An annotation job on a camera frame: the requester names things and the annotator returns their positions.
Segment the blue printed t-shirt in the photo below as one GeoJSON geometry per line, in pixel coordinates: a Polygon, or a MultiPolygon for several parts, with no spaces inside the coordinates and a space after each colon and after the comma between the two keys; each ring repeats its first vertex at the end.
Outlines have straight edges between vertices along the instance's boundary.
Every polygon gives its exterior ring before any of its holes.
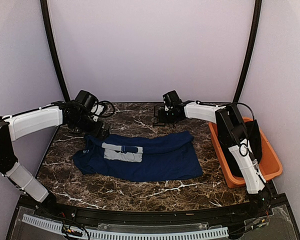
{"type": "Polygon", "coordinates": [[[131,182],[161,182],[200,177],[203,170],[188,132],[155,138],[111,134],[104,141],[87,135],[73,156],[84,174],[101,174],[131,182]]]}

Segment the black brooch box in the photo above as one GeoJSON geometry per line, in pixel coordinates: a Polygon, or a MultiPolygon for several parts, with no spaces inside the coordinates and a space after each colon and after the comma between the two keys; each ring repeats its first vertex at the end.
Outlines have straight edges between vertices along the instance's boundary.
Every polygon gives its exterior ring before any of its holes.
{"type": "Polygon", "coordinates": [[[160,122],[160,121],[154,121],[152,123],[152,126],[153,127],[165,127],[166,126],[166,123],[165,122],[160,122]]]}

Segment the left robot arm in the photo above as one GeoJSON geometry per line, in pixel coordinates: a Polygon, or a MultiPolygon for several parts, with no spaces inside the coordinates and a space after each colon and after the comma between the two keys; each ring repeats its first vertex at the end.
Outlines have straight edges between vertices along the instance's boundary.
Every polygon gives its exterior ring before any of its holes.
{"type": "Polygon", "coordinates": [[[61,208],[55,203],[54,194],[18,160],[14,142],[60,126],[104,140],[110,134],[110,127],[102,119],[108,117],[110,106],[111,102],[100,101],[81,90],[75,99],[67,102],[55,101],[21,113],[0,115],[0,175],[41,204],[48,217],[57,218],[61,208]]]}

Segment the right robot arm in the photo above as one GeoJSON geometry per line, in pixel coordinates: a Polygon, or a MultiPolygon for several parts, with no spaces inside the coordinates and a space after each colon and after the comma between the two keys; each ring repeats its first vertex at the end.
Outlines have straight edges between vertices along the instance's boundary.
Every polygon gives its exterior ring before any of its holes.
{"type": "Polygon", "coordinates": [[[182,101],[175,90],[162,97],[163,104],[154,106],[153,125],[175,125],[186,118],[216,124],[220,147],[231,155],[246,184],[249,202],[245,205],[245,213],[256,217],[265,212],[271,202],[271,191],[251,147],[256,121],[252,121],[250,129],[246,127],[238,102],[182,101]]]}

